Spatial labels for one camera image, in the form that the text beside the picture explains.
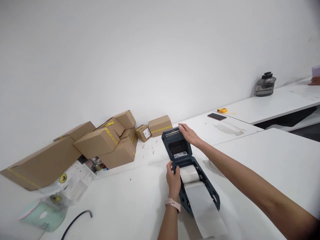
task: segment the person's hand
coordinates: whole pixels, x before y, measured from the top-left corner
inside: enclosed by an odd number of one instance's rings
[[[169,196],[168,198],[172,198],[174,201],[178,201],[178,196],[181,188],[180,181],[180,168],[176,167],[176,174],[172,172],[172,161],[167,164],[167,182],[169,186]]]
[[[311,79],[311,83],[309,83],[308,85],[320,85],[320,76],[319,77],[313,77]]]
[[[179,123],[179,130],[182,132],[184,138],[193,146],[198,147],[203,142],[187,124]]]

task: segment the smartphone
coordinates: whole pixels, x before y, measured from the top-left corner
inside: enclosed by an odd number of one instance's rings
[[[215,113],[209,114],[208,117],[212,117],[212,118],[217,119],[219,121],[221,121],[222,119],[227,118],[226,116],[221,116],[221,115],[218,115],[218,114],[215,114]]]

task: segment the white desk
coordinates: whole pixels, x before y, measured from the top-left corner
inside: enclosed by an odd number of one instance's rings
[[[320,202],[320,143],[277,129],[261,131],[215,146],[256,171],[280,191],[317,216]],[[217,239],[284,239],[270,220],[216,168],[201,151],[193,156],[201,165],[220,200],[220,214],[229,230]],[[69,208],[61,226],[41,240],[60,239],[70,222],[68,239],[156,239],[168,195],[163,160],[115,174],[92,183],[82,201]],[[194,219],[182,209],[178,215],[179,239],[201,239]]]
[[[308,86],[311,78],[278,88],[271,96],[251,97],[243,101],[222,106],[227,114],[250,124],[257,124],[299,110],[320,105],[320,86]],[[312,121],[320,122],[320,117]]]
[[[230,116],[227,116],[227,118],[222,121],[209,118],[207,115],[210,113],[213,113],[213,111],[187,119],[182,122],[188,124],[188,126],[192,128],[200,138],[202,138],[212,146],[259,131],[263,131],[263,129],[261,128],[241,122]],[[165,159],[169,159],[169,156],[163,145],[161,136],[150,138],[145,143],[139,140],[134,162],[107,171],[100,171],[97,173],[96,179],[111,176],[116,173],[128,171]]]

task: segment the watch strap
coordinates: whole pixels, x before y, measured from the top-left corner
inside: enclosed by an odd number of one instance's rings
[[[164,205],[170,205],[170,206],[173,206],[175,207],[178,212],[181,212],[181,205],[179,203],[177,203],[176,201],[174,201],[172,198],[168,198],[165,202],[164,202]]]

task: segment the black cable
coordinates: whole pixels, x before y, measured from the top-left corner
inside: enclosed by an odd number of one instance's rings
[[[92,214],[92,212],[91,212],[90,210],[87,210],[87,211],[84,211],[84,212],[80,213],[80,214],[69,224],[69,226],[67,227],[66,231],[64,232],[61,240],[64,240],[64,237],[66,236],[66,234],[67,234],[69,228],[72,226],[72,224],[73,224],[82,214],[84,214],[84,213],[86,213],[86,212],[90,213],[90,217],[91,217],[91,218],[93,217],[93,214]]]

